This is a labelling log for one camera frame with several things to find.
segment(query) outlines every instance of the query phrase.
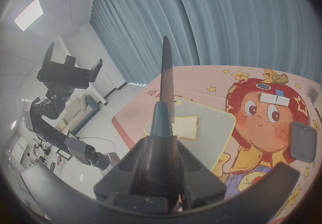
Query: cutting board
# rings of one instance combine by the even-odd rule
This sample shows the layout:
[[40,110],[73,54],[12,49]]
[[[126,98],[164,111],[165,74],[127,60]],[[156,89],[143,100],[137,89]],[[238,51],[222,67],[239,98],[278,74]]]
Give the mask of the cutting board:
[[[175,97],[175,116],[198,116],[197,139],[180,140],[209,170],[213,170],[235,127],[235,116],[193,101]],[[152,120],[145,126],[151,132]]]

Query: pink tablecloth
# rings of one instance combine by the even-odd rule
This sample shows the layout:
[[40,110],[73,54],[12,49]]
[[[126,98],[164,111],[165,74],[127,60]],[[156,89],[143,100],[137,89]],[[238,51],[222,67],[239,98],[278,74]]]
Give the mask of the pink tablecloth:
[[[274,94],[276,89],[290,98],[288,107],[273,107],[259,102],[261,92]],[[301,176],[292,195],[271,223],[280,223],[295,208],[313,183],[322,163],[321,121],[312,103],[319,89],[320,85],[311,80],[270,69],[174,67],[175,96],[232,113],[236,117],[232,137],[213,170],[227,186],[226,197],[255,183],[277,162],[283,161],[300,171]],[[153,117],[159,92],[160,76],[112,119],[130,149],[146,136],[144,127]],[[317,130],[315,162],[306,163],[290,156],[289,124],[292,121],[305,123]]]

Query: sofa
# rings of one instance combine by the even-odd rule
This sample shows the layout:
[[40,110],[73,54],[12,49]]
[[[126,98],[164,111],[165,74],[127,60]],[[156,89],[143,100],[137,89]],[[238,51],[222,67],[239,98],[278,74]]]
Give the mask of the sofa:
[[80,98],[75,98],[65,110],[66,114],[55,128],[62,133],[69,130],[75,136],[100,109],[96,101],[84,93]]

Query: cartoon girl illustration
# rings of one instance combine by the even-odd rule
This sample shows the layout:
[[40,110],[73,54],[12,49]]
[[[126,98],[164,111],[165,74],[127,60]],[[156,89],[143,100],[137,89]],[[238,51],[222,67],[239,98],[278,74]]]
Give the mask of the cartoon girl illustration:
[[[229,171],[219,177],[227,186],[226,198],[257,182],[278,162],[289,165],[295,161],[290,155],[290,124],[298,121],[310,125],[310,119],[300,95],[282,84],[287,82],[283,74],[270,83],[250,78],[230,87],[226,111],[236,117],[232,137],[239,149]],[[288,107],[260,102],[261,93],[276,95],[276,90],[290,98]]]

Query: ceiling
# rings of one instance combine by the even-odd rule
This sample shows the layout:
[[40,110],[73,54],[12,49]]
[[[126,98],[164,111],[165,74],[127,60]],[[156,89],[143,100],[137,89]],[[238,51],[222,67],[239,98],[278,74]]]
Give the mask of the ceiling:
[[92,0],[39,0],[44,14],[24,32],[14,23],[34,0],[11,0],[0,23],[0,154],[14,133],[11,124],[22,113],[19,90],[57,35],[68,39],[89,22]]

